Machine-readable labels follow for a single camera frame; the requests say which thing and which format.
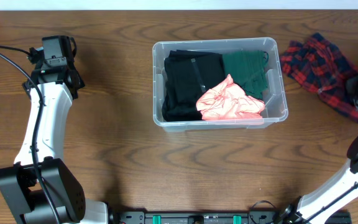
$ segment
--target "white background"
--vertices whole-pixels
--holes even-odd
[[[0,0],[0,10],[358,9],[358,0]]]

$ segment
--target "crumpled pink cloth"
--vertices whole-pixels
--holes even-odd
[[[261,119],[259,115],[265,109],[265,103],[252,96],[233,82],[228,75],[223,82],[209,89],[196,103],[203,120],[220,119]]]

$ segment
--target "storage box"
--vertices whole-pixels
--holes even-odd
[[[162,105],[165,99],[165,82],[167,74],[164,60],[171,50],[195,50],[226,54],[239,50],[263,50],[268,53],[268,64],[265,66],[268,88],[262,93],[265,109],[261,112],[263,119],[233,119],[219,121],[180,121],[167,122],[162,117]],[[277,43],[270,37],[229,39],[229,40],[196,40],[158,42],[153,46],[153,120],[166,131],[186,131],[191,129],[216,128],[266,128],[284,121],[288,117],[287,101]]]

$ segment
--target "plaid shirt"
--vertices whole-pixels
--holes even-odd
[[[291,41],[280,62],[283,72],[304,89],[317,93],[338,113],[358,123],[358,110],[345,91],[346,80],[358,71],[336,45],[315,33],[305,44]]]

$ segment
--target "wooden table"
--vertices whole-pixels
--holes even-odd
[[[315,32],[358,66],[358,11],[0,12],[3,45],[75,37],[86,87],[68,114],[65,163],[88,198],[121,210],[248,210],[258,200],[284,207],[332,176],[358,124],[287,77],[289,117],[266,129],[166,133],[152,119],[154,43],[269,36],[283,52]],[[34,69],[24,54],[3,52]],[[12,165],[24,140],[23,81],[0,59],[0,168]],[[358,224],[358,199],[346,209]],[[0,193],[0,223],[12,222]]]

